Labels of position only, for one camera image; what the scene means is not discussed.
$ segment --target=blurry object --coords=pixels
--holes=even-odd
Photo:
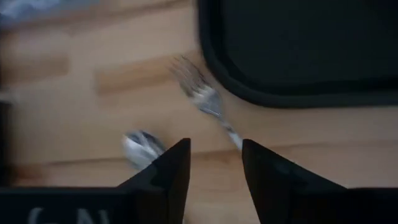
[[[12,26],[20,22],[44,16],[55,16],[61,11],[84,8],[98,0],[5,0],[0,3],[2,26]]]
[[[205,80],[199,69],[184,56],[176,58],[170,71],[175,75],[182,91],[190,101],[202,112],[213,115],[228,133],[238,150],[242,150],[242,138],[224,119],[221,109],[221,97]]]
[[[3,29],[57,26],[93,19],[109,19],[111,16],[135,16],[188,2],[187,0],[5,0],[4,2],[0,0],[0,26]]]
[[[126,157],[138,171],[145,169],[166,151],[155,136],[145,131],[127,133],[123,139],[123,146]]]

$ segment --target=fork handle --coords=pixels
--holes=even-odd
[[[238,147],[239,151],[242,151],[243,140],[242,138],[236,133],[236,131],[232,128],[232,126],[225,121],[223,118],[219,118],[221,125],[227,131],[229,137],[231,138],[232,142]]]

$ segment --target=fork tines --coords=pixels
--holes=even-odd
[[[184,56],[174,59],[176,62],[172,63],[170,71],[188,96],[192,95],[193,91],[198,92],[200,89],[209,86],[199,69],[189,59]]]

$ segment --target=metal spoon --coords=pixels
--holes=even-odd
[[[123,146],[126,157],[138,171],[145,169],[166,151],[160,140],[141,130],[125,134]]]

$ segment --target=wooden surface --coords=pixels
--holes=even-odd
[[[187,54],[221,93],[226,118],[242,137],[347,187],[398,186],[398,108],[251,105],[206,70],[191,3],[128,9],[3,34],[12,160],[29,167],[20,170],[19,185],[117,185],[134,174],[122,135],[145,129],[167,147],[192,138],[192,223],[257,223],[234,145],[167,70],[175,55]]]

